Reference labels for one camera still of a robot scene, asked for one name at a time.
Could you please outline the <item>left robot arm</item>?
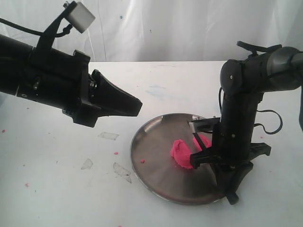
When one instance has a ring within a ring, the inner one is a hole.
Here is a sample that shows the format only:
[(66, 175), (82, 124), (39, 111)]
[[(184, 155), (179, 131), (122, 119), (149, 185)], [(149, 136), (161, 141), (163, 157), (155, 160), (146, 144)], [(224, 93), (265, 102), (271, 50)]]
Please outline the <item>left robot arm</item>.
[(0, 90), (53, 106), (76, 124), (94, 127), (103, 116), (136, 117), (142, 102), (111, 83), (102, 73), (89, 73), (90, 57), (52, 47), (60, 20), (41, 35), (36, 47), (0, 37)]

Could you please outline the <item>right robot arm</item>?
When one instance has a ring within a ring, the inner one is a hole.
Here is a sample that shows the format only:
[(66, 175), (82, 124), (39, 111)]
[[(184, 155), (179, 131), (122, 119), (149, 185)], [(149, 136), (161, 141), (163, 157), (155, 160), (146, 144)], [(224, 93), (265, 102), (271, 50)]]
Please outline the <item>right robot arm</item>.
[(221, 69), (221, 116), (193, 120), (189, 125), (200, 151), (190, 156), (193, 168), (209, 164), (218, 191), (231, 205), (243, 178), (253, 169), (252, 160), (269, 156), (271, 147), (251, 141), (258, 105), (266, 92), (288, 91), (303, 86), (303, 53), (293, 47), (262, 47), (238, 41), (250, 52), (245, 60), (228, 60)]

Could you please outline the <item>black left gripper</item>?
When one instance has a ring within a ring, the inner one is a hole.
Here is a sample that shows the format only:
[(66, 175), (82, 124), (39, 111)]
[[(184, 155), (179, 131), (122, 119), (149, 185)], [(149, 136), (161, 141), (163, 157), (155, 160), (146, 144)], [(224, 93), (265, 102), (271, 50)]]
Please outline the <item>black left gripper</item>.
[(111, 83), (98, 70), (89, 74), (90, 57), (52, 50), (45, 61), (23, 66), (16, 96), (56, 107), (76, 124), (93, 128), (100, 116), (138, 116), (142, 102)]

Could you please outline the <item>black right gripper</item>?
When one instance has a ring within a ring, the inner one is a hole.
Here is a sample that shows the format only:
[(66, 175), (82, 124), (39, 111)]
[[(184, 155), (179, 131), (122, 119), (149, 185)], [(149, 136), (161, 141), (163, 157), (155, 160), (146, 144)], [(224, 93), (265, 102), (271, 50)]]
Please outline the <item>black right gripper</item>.
[(216, 175), (232, 174), (224, 192), (230, 205), (239, 201), (236, 191), (253, 169), (252, 160), (271, 153), (268, 144), (251, 142), (257, 108), (262, 98), (262, 93), (219, 96), (221, 118), (214, 127), (212, 146), (190, 155), (190, 164), (194, 169), (202, 164), (212, 164)]

